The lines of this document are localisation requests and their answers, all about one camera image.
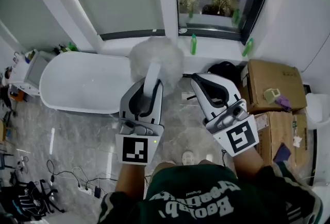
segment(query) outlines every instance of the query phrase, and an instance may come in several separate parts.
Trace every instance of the fluffy white object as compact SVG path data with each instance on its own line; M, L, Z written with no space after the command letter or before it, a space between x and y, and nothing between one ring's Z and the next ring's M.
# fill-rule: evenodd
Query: fluffy white object
M129 60L134 82L146 77L151 62L161 65L158 77L164 87L164 97L174 91L184 72L183 52L167 37L150 37L137 44L132 48Z

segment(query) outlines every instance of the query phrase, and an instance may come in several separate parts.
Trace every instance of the green bottle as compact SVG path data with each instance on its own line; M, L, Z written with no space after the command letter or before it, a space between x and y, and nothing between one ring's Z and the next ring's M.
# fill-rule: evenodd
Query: green bottle
M190 52L193 56L196 54L196 47L197 47L197 39L195 34L193 33L191 38L191 49L190 49Z

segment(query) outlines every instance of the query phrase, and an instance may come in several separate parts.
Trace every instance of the green t-shirt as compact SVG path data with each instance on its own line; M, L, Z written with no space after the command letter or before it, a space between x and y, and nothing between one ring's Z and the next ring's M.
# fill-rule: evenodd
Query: green t-shirt
M317 223L321 200L296 179L283 162L253 183L220 165L171 167L153 177L143 201L107 194L98 223Z

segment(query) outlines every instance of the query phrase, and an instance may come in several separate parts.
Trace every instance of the window sill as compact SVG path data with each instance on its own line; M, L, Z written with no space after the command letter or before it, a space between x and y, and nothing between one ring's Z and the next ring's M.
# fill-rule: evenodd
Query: window sill
M133 46L147 39L148 37L107 40L100 54L128 57ZM222 61L242 65L249 60L242 56L244 47L239 41L197 37L194 56L190 53L190 41L191 37L178 37L178 47L185 56L185 74L207 71L210 66Z

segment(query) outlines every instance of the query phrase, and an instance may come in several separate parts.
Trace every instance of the power strip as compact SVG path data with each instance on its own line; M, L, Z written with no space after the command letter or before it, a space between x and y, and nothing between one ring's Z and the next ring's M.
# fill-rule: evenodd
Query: power strip
M84 186L81 186L81 187L78 187L78 189L81 192L84 192L84 193L86 193L88 195L92 195L92 189L90 189L90 188L87 188L87 190L86 190L86 188Z

